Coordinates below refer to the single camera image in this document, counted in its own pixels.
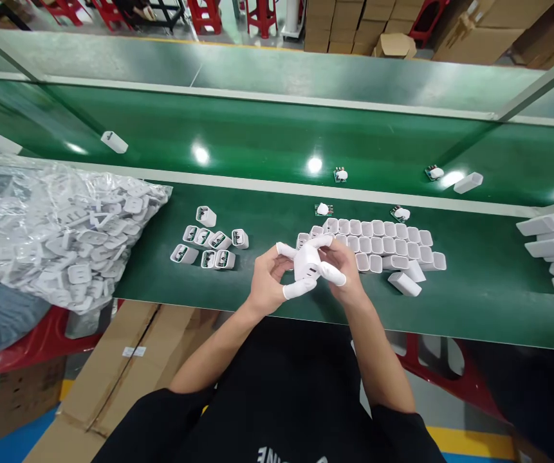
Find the person's left hand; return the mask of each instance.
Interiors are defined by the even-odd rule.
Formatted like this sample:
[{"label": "person's left hand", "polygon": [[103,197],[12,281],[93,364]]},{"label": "person's left hand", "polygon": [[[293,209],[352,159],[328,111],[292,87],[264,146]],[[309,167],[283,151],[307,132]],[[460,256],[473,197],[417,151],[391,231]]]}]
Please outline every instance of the person's left hand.
[{"label": "person's left hand", "polygon": [[294,263],[289,258],[279,255],[277,245],[257,257],[251,281],[251,293],[245,302],[248,309],[260,318],[265,317],[276,311],[287,299],[302,296],[317,285],[312,278],[303,278],[283,286],[281,277],[286,270],[293,268]]}]

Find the hand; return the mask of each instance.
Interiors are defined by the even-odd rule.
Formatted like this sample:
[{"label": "hand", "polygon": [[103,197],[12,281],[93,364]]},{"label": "hand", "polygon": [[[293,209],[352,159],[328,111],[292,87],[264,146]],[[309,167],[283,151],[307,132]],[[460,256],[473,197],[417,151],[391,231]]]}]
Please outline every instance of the hand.
[{"label": "hand", "polygon": [[331,293],[341,305],[358,306],[367,298],[367,293],[360,282],[356,257],[350,248],[333,239],[330,247],[320,248],[320,259],[336,267],[346,276],[346,283],[343,286],[329,283]]},{"label": "hand", "polygon": [[272,314],[287,299],[301,296],[311,291],[317,282],[311,278],[287,286],[281,284],[286,270],[294,268],[294,263],[284,255],[279,255],[277,245],[257,257],[251,280],[251,293],[243,307],[247,307],[258,318]]}]

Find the person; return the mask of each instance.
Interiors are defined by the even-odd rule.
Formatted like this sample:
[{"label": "person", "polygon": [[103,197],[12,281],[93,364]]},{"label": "person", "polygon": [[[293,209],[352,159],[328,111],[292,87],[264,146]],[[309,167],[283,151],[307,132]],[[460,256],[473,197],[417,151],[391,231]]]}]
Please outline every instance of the person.
[{"label": "person", "polygon": [[256,258],[246,302],[168,389],[136,402],[93,462],[444,462],[354,253],[337,240],[320,250],[346,276],[329,286],[355,351],[347,327],[268,317],[286,301],[280,281],[293,267],[274,246]]}]

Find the red chair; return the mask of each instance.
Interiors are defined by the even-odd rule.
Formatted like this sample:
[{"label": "red chair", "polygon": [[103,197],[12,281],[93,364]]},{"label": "red chair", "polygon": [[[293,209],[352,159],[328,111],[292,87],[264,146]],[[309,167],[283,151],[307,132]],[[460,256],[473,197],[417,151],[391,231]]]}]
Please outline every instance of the red chair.
[{"label": "red chair", "polygon": [[206,26],[211,27],[216,35],[221,33],[222,24],[221,16],[219,15],[219,2],[220,0],[189,0],[193,27],[198,35],[206,33]]},{"label": "red chair", "polygon": [[83,10],[89,15],[88,11],[86,11],[82,4],[79,3],[77,0],[56,0],[55,3],[52,3],[50,5],[47,5],[44,1],[41,0],[41,3],[45,7],[45,9],[49,11],[50,15],[53,16],[59,26],[62,25],[60,21],[58,21],[58,16],[67,17],[75,26],[80,27],[83,26],[84,23],[79,20],[76,13],[79,10]]},{"label": "red chair", "polygon": [[438,19],[446,9],[450,0],[425,0],[418,17],[412,26],[410,37],[415,41],[420,41],[420,48],[424,48],[431,38],[431,33],[438,23]]},{"label": "red chair", "polygon": [[420,337],[419,334],[407,334],[407,350],[405,355],[397,355],[403,368],[429,383],[435,384],[447,392],[450,392],[464,402],[480,408],[488,415],[506,422],[506,418],[504,418],[502,413],[498,410],[482,375],[478,371],[478,368],[476,368],[474,360],[470,357],[467,349],[460,340],[454,341],[459,346],[461,354],[463,355],[465,364],[463,367],[463,375],[459,379],[451,380],[420,364],[418,359],[418,342]]},{"label": "red chair", "polygon": [[249,27],[255,26],[259,29],[262,39],[268,38],[270,26],[275,25],[277,29],[277,10],[275,0],[272,0],[272,11],[268,6],[270,0],[257,0],[255,10],[249,9],[249,0],[246,3],[246,32],[250,33]]},{"label": "red chair", "polygon": [[103,22],[109,30],[114,32],[114,29],[112,29],[111,27],[111,23],[121,23],[126,25],[129,30],[133,30],[133,28],[129,26],[129,23],[127,23],[127,21],[124,19],[122,13],[118,11],[118,7],[116,5],[107,2],[107,0],[93,0],[93,3],[98,13],[101,15],[101,18],[103,18]]},{"label": "red chair", "polygon": [[64,335],[69,313],[53,305],[32,331],[0,351],[0,373],[94,349],[102,333],[75,340]]}]

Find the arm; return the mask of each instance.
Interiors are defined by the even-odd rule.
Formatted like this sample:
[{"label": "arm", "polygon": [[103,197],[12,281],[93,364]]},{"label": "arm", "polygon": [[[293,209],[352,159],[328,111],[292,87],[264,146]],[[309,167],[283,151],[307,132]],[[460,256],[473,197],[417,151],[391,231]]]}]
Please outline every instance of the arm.
[{"label": "arm", "polygon": [[189,394],[216,383],[262,318],[276,311],[287,299],[315,287],[316,281],[308,279],[282,286],[279,282],[283,273],[292,268],[292,261],[279,255],[277,245],[259,256],[255,260],[251,293],[245,303],[188,358],[169,389]]},{"label": "arm", "polygon": [[414,413],[412,389],[386,338],[380,317],[362,287],[354,253],[337,240],[332,240],[330,247],[322,251],[325,253],[322,260],[346,276],[344,285],[330,283],[330,288],[345,310],[369,404]]}]

